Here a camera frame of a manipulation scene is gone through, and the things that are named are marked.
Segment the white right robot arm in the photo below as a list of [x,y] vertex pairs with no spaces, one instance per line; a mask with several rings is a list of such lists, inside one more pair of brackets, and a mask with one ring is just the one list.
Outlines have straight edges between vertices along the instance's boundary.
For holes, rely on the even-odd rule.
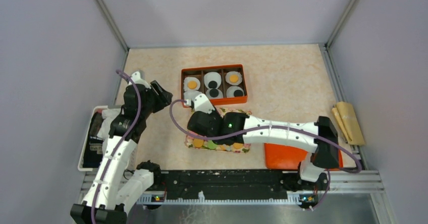
[[193,138],[216,145],[268,143],[304,150],[307,154],[296,176],[296,184],[303,190],[314,186],[323,171],[340,167],[337,132],[327,117],[319,117],[316,122],[291,123],[242,112],[222,116],[203,93],[184,100],[184,104],[194,111],[186,129]]

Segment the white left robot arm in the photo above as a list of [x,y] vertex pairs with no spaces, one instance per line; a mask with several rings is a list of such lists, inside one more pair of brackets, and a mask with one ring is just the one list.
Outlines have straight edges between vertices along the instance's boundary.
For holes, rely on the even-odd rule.
[[82,202],[71,208],[75,223],[126,223],[140,196],[162,184],[160,166],[149,160],[141,162],[126,184],[120,185],[148,117],[169,106],[173,95],[156,81],[148,83],[141,70],[131,75],[117,70],[117,74],[128,82],[124,104],[111,123],[105,153],[90,189]]

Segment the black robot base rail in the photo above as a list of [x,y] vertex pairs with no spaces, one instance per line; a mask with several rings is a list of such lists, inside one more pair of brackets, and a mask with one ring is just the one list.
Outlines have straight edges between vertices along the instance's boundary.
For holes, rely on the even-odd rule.
[[148,170],[154,184],[139,204],[150,209],[162,204],[296,204],[313,209],[329,191],[331,174],[321,173],[315,182],[304,181],[297,172],[281,170],[173,170],[162,171],[151,161],[137,170]]

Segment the black cookie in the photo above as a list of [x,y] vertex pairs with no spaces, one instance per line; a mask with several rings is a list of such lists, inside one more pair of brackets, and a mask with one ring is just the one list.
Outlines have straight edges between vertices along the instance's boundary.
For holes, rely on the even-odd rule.
[[244,96],[244,92],[242,90],[236,89],[233,92],[233,95],[234,95],[234,97],[242,97],[242,96]]
[[218,87],[218,83],[214,80],[209,81],[208,83],[208,88],[217,88]]
[[211,98],[217,98],[218,95],[219,95],[218,89],[216,89],[216,88],[210,89],[209,95],[210,95]]

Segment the orange cookie box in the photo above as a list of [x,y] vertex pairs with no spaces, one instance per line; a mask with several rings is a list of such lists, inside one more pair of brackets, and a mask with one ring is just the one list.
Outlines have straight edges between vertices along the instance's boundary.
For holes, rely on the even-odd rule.
[[242,64],[184,68],[179,85],[181,99],[203,93],[213,105],[243,104],[248,101]]

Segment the orange box lid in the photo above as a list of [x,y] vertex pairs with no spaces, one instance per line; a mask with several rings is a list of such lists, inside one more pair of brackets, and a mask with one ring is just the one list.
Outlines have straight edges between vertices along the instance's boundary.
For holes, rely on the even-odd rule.
[[295,147],[264,144],[265,166],[271,170],[296,171],[307,154],[307,151]]

